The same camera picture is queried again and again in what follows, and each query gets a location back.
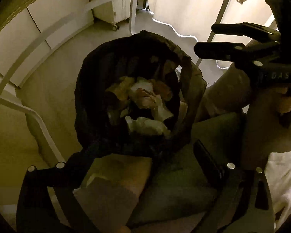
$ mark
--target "floor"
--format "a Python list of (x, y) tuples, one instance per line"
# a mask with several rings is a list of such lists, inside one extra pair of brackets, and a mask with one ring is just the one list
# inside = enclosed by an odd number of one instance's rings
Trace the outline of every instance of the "floor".
[[(95, 21), (93, 26), (80, 32), (55, 51), (18, 92), (23, 104), (41, 115), (65, 159), (81, 150), (74, 129), (76, 115), (74, 90), (82, 61), (100, 44), (129, 36), (127, 20), (120, 22), (119, 26), (119, 30), (113, 32), (109, 24)], [(196, 39), (178, 36), (170, 26), (153, 21), (152, 14), (145, 10), (139, 11), (136, 16), (136, 32), (143, 29), (172, 40), (192, 57), (194, 63), (197, 62), (198, 57), (193, 51)], [(213, 84), (223, 74), (223, 70), (216, 66), (214, 60), (203, 60), (199, 67), (208, 85)], [(30, 117), (27, 117), (27, 123), (37, 139), (44, 160), (49, 165), (54, 165), (56, 159), (48, 148), (39, 127)]]

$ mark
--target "metal rivet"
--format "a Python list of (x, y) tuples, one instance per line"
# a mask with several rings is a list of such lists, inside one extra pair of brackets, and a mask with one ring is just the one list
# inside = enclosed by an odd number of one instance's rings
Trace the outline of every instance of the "metal rivet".
[(255, 64), (256, 66), (263, 66), (263, 63), (261, 61), (255, 60), (253, 62), (253, 64)]
[(36, 168), (34, 167), (34, 166), (30, 166), (30, 167), (28, 167), (28, 172), (33, 172), (34, 170), (35, 170)]
[(262, 172), (263, 172), (263, 169), (262, 169), (261, 167), (257, 167), (256, 171), (257, 171), (258, 173), (262, 173)]
[(56, 167), (57, 167), (58, 169), (61, 169), (61, 168), (63, 168), (64, 166), (65, 166), (65, 163), (64, 163), (64, 162), (58, 162), (57, 165), (56, 165)]
[(235, 168), (235, 165), (233, 163), (227, 163), (227, 167), (229, 169), (234, 169)]

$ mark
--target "white curtain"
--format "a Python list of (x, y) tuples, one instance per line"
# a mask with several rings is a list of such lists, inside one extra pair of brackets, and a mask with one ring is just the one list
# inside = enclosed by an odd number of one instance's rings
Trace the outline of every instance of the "white curtain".
[[(154, 19), (171, 24), (181, 35), (194, 35), (207, 41), (223, 0), (148, 0)], [(222, 23), (251, 22), (269, 26), (272, 11), (265, 0), (246, 0), (242, 5), (231, 0)], [(216, 35), (213, 41), (247, 44), (245, 36)]]

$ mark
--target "white metal frame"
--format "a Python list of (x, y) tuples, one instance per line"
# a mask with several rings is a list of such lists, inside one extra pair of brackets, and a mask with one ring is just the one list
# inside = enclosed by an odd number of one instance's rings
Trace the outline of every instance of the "white metal frame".
[[(56, 159), (58, 161), (63, 161), (65, 162), (63, 156), (59, 152), (58, 148), (56, 147), (50, 133), (47, 130), (47, 127), (40, 117), (40, 115), (34, 111), (33, 109), (30, 109), (16, 101), (13, 101), (6, 96), (4, 96), (4, 88), (5, 86), (9, 83), (11, 77), (15, 73), (15, 71), (19, 68), (19, 66), (24, 62), (24, 60), (47, 38), (49, 37), (52, 33), (54, 33), (56, 30), (58, 30), (60, 27), (65, 25), (66, 23), (70, 22), (73, 19), (78, 19), (81, 16), (83, 16), (85, 13), (90, 11), (91, 9), (110, 2), (112, 0), (94, 0), (89, 3), (87, 3), (84, 8), (80, 11), (76, 11), (73, 13), (70, 13), (69, 15), (61, 18), (57, 22), (55, 22), (53, 25), (48, 27), (46, 30), (40, 33), (40, 35), (21, 53), (21, 55), (18, 57), (18, 59), (13, 63), (13, 65), (9, 68), (8, 72), (4, 75), (2, 78), (2, 81), (0, 82), (0, 104), (4, 105), (6, 107), (9, 107), (11, 109), (15, 109), (17, 111), (23, 112), (25, 114), (31, 115), (39, 124), (43, 135), (52, 149)], [(130, 3), (130, 17), (129, 17), (129, 30), (130, 34), (133, 35), (135, 34), (135, 19), (136, 19), (136, 9), (137, 9), (137, 0), (131, 0)]]

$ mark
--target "caster wheel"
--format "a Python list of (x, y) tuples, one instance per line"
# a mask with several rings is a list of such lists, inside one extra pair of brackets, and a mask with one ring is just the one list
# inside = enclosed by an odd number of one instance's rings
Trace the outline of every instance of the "caster wheel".
[(112, 25), (112, 30), (116, 32), (120, 27), (117, 24)]

